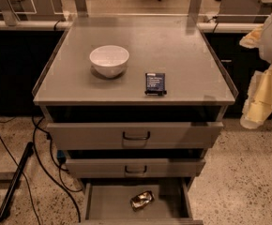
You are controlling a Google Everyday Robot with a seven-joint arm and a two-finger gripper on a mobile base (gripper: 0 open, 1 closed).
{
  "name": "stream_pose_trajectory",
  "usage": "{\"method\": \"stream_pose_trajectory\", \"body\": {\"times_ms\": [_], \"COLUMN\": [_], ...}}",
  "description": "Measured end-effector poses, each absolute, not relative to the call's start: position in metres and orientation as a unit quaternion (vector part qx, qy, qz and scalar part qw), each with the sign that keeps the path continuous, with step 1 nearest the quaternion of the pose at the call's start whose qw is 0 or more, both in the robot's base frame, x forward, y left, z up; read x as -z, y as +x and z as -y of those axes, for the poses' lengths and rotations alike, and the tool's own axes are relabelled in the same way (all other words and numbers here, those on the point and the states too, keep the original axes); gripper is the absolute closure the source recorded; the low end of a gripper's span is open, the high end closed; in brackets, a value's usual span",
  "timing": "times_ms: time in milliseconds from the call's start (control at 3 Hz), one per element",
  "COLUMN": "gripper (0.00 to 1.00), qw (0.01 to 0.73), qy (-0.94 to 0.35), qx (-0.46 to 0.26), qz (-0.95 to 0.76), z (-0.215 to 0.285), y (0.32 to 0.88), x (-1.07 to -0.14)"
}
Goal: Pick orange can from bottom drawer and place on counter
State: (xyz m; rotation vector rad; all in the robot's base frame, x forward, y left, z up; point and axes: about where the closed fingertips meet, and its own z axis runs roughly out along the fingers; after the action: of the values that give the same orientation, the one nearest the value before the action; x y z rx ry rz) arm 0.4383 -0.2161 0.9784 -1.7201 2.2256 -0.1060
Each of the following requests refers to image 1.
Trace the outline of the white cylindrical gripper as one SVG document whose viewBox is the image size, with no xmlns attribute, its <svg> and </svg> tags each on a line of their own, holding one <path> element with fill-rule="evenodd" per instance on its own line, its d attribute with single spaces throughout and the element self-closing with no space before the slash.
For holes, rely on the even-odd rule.
<svg viewBox="0 0 272 225">
<path fill-rule="evenodd" d="M 239 41 L 239 45 L 248 49 L 258 48 L 263 26 L 260 25 Z M 244 105 L 240 125 L 247 129 L 256 129 L 264 124 L 264 121 L 272 113 L 272 65 L 262 73 L 256 92 L 252 96 L 252 102 Z"/>
</svg>

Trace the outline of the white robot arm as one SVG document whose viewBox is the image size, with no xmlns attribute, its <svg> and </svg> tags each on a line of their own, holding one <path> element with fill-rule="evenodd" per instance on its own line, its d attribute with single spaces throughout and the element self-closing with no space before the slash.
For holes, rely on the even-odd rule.
<svg viewBox="0 0 272 225">
<path fill-rule="evenodd" d="M 256 129 L 272 113 L 272 13 L 263 25 L 242 37 L 239 44 L 245 48 L 257 48 L 260 58 L 270 64 L 266 71 L 255 71 L 251 77 L 240 118 L 243 128 Z"/>
</svg>

